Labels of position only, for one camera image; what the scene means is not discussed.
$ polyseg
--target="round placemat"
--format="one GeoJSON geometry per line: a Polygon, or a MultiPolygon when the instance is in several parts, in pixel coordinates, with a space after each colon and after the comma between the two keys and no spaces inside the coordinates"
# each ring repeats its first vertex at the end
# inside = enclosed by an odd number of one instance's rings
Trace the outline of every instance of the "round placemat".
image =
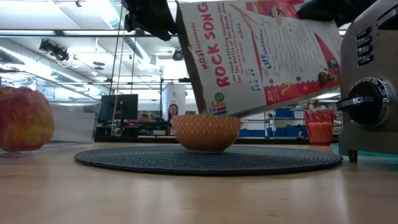
{"type": "Polygon", "coordinates": [[[303,149],[232,146],[222,154],[197,154],[182,146],[95,149],[75,155],[95,167],[180,175],[271,175],[329,169],[339,155],[303,149]]]}

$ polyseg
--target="red container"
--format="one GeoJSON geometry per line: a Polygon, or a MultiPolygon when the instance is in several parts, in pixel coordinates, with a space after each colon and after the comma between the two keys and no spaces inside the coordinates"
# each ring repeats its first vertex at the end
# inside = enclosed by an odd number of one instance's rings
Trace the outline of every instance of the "red container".
{"type": "Polygon", "coordinates": [[[330,144],[333,137],[332,110],[306,111],[304,114],[308,138],[311,144],[330,144]]]}

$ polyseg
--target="logo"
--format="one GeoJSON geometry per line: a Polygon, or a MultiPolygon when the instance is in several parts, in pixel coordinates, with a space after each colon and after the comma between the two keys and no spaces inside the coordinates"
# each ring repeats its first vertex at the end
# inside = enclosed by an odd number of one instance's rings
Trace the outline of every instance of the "logo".
{"type": "Polygon", "coordinates": [[[214,95],[214,101],[211,102],[211,110],[213,115],[226,114],[226,103],[224,102],[224,94],[218,92],[214,95]]]}

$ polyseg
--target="table surface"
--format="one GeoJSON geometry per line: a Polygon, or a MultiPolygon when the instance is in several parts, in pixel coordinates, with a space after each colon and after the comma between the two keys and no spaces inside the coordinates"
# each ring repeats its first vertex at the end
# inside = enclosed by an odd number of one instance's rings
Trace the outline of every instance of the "table surface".
{"type": "MultiPolygon", "coordinates": [[[[395,223],[398,160],[345,159],[332,170],[263,177],[137,174],[77,164],[59,146],[0,158],[1,224],[395,223]]],[[[272,146],[331,152],[328,146],[272,146]]]]}

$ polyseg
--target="bowl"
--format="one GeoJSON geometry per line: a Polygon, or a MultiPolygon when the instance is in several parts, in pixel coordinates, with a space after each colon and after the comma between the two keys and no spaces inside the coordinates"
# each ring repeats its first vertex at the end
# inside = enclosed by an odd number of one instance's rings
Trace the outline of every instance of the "bowl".
{"type": "Polygon", "coordinates": [[[179,115],[172,123],[177,141],[198,153],[222,153],[235,142],[241,129],[241,120],[234,116],[179,115]]]}

